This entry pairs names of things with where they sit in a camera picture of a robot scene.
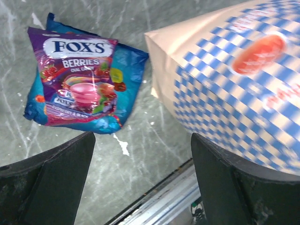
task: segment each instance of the fox's candy bag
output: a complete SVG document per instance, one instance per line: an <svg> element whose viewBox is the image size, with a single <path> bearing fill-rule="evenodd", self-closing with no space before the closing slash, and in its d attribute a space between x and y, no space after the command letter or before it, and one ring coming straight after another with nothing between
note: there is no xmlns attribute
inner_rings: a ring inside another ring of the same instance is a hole
<svg viewBox="0 0 300 225"><path fill-rule="evenodd" d="M116 108L117 95L109 71L118 41L30 27L28 35L38 75L24 116L46 126L73 125L74 129L97 131L96 123L89 122Z"/></svg>
<svg viewBox="0 0 300 225"><path fill-rule="evenodd" d="M89 33L55 21L54 14L52 13L48 15L46 30L58 33L98 36L97 34ZM89 130L93 128L92 131L95 133L111 134L121 129L133 109L137 93L143 81L145 63L148 58L148 53L142 50L120 43L117 44L110 71L112 81L115 85L114 91L117 94L116 110L114 114L89 122ZM66 125L66 127L80 130L85 130L86 128L85 124L69 124Z"/></svg>

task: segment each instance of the white vein marking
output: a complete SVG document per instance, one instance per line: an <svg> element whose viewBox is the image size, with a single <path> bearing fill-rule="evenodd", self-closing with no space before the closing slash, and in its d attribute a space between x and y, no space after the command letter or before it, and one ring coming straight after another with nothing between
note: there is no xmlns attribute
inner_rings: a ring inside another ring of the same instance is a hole
<svg viewBox="0 0 300 225"><path fill-rule="evenodd" d="M163 141L163 139L161 139L161 137L158 135L158 133L156 132L156 130L152 127L152 126L149 126L151 130L153 130L153 132L155 133L155 135L158 137L158 139L160 140L160 142L166 147L166 149L171 152L180 162L182 161L182 159L176 155L174 153L174 151L172 149L170 149L170 147Z"/></svg>
<svg viewBox="0 0 300 225"><path fill-rule="evenodd" d="M10 123L8 121L5 121L5 125L7 126L7 128L9 129L9 131L11 132L11 135L14 137L14 140L17 140L15 133L10 125Z"/></svg>
<svg viewBox="0 0 300 225"><path fill-rule="evenodd" d="M37 140L37 137L38 137L38 134L39 134L39 127L37 126L37 124L36 124L35 122L33 122L33 123L31 124L29 136L31 136L31 134L32 134L31 130L34 130L34 131L35 131L35 134L34 134L34 136L33 136L33 138L32 138L32 141L30 142L28 148L31 149L32 145L33 145L34 143L36 143L38 149L40 150L40 152L42 152L43 150L42 150L42 148L41 148L41 146L39 145L39 142L38 142L38 140Z"/></svg>
<svg viewBox="0 0 300 225"><path fill-rule="evenodd" d="M7 7L3 1L0 1L0 9L1 12L7 14L7 33L5 34L6 37L9 39L10 49L9 52L12 53L13 58L15 60L15 43L14 43L14 20L16 16L14 16L9 7Z"/></svg>
<svg viewBox="0 0 300 225"><path fill-rule="evenodd" d="M161 105L159 105L159 111L160 111L161 127L165 128L164 112L163 112L163 107Z"/></svg>
<svg viewBox="0 0 300 225"><path fill-rule="evenodd" d="M14 116L14 112L13 112L12 108L10 107L10 105L8 103L8 99L7 99L7 97L5 95L5 91L4 91L3 81L4 81L5 77L10 73L10 71L11 71L11 68L4 74L4 76L3 76L3 78L1 79L1 82L0 82L2 90L3 90L3 92L2 92L2 94L3 94L3 100L4 100L4 103L7 106L7 109L9 111L9 113L10 113L11 118L13 119L13 122L15 123L15 126L17 128L18 134L20 135L20 138L21 138L21 140L22 140L22 142L23 142L23 144L24 144L24 146L26 148L26 151L29 151L29 148L28 148L28 145L27 145L27 141L26 141L24 135L21 132L20 126L19 126L19 124L18 124L18 122L17 122L17 120L16 120L16 118Z"/></svg>
<svg viewBox="0 0 300 225"><path fill-rule="evenodd" d="M43 26L43 24L40 22L40 20L38 19L37 15L35 15L35 13L31 14L32 20L33 20L33 24L39 26L40 28L42 28L43 30L45 30L45 27Z"/></svg>
<svg viewBox="0 0 300 225"><path fill-rule="evenodd" d="M94 225L97 225L97 224L95 223L95 221L93 220L93 217L90 215L90 213L89 213L88 211L85 211L85 212L86 212L86 214L90 217L91 222L92 222Z"/></svg>
<svg viewBox="0 0 300 225"><path fill-rule="evenodd" d="M120 146L121 146L121 148L122 148L122 151L123 151L123 155L129 156L129 152L128 152L128 150L127 150L128 142L122 142L122 141L120 141L120 140L118 139L118 137L116 136L115 133L113 134L113 137L114 137L115 139L117 139L117 141L119 142L119 144L120 144Z"/></svg>
<svg viewBox="0 0 300 225"><path fill-rule="evenodd" d="M150 14L149 14L149 10L148 10L149 7L148 7L148 4L147 4L147 0L143 0L143 4L144 4L144 7L145 7L145 14L146 14L148 31L150 31L152 29L151 29Z"/></svg>
<svg viewBox="0 0 300 225"><path fill-rule="evenodd" d="M126 6L127 6L128 2L129 2L129 0L125 1L124 7L123 7L122 11L119 14L119 20L112 26L112 31L111 31L109 37L111 37L112 34L117 30L117 28L121 26L121 23L123 21L123 16L124 16L124 13L126 11Z"/></svg>

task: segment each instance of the printed berry image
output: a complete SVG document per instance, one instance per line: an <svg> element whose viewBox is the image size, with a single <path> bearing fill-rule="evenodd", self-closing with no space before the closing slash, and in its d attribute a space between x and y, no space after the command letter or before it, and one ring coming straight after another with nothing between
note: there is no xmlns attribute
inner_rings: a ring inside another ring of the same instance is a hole
<svg viewBox="0 0 300 225"><path fill-rule="evenodd" d="M100 84L98 91L100 95L103 95L109 100L117 97L117 94L114 93L114 86L108 83Z"/></svg>
<svg viewBox="0 0 300 225"><path fill-rule="evenodd" d="M95 76L98 76L103 81L110 79L109 65L107 62L101 63L101 65L94 71Z"/></svg>
<svg viewBox="0 0 300 225"><path fill-rule="evenodd" d="M92 113L95 114L95 113L102 112L104 107L109 105L108 101L109 101L108 98L102 96L101 99L99 100L99 106L95 107Z"/></svg>
<svg viewBox="0 0 300 225"><path fill-rule="evenodd" d="M114 83L114 89L119 92L124 92L126 91L126 85L124 82Z"/></svg>
<svg viewBox="0 0 300 225"><path fill-rule="evenodd" d="M47 66L40 72L40 76L43 82L47 82L53 79L55 73L57 72L57 68L52 64Z"/></svg>

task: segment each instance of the blue checkered pattern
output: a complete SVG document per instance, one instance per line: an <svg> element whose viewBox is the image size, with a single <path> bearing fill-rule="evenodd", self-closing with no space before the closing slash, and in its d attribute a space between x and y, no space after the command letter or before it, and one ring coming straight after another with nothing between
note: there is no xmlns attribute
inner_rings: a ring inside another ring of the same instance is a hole
<svg viewBox="0 0 300 225"><path fill-rule="evenodd" d="M231 29L232 23L253 10L268 9L276 12L260 16L251 29L243 33ZM175 114L188 131L248 160L300 173L299 100L271 112L263 107L264 98L274 95L277 85L289 85L299 76L300 46L293 42L290 51L254 76L235 75L229 70L236 53L270 31L297 40L300 4L272 0L245 9L196 43L184 57L186 64L176 71Z"/></svg>

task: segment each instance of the printed candy image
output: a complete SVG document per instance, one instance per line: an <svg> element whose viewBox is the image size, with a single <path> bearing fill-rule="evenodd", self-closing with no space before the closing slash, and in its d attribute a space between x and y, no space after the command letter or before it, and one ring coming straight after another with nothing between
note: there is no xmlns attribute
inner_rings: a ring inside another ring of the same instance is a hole
<svg viewBox="0 0 300 225"><path fill-rule="evenodd" d="M255 74L275 62L286 48L286 38L283 34L268 34L244 50L229 69L236 75Z"/></svg>
<svg viewBox="0 0 300 225"><path fill-rule="evenodd" d="M123 73L121 70L112 68L111 69L111 79L114 83L114 89L116 91L124 92L126 91L126 85L123 82Z"/></svg>
<svg viewBox="0 0 300 225"><path fill-rule="evenodd" d="M47 125L85 123L113 113L110 67L117 40L28 29L44 95Z"/></svg>

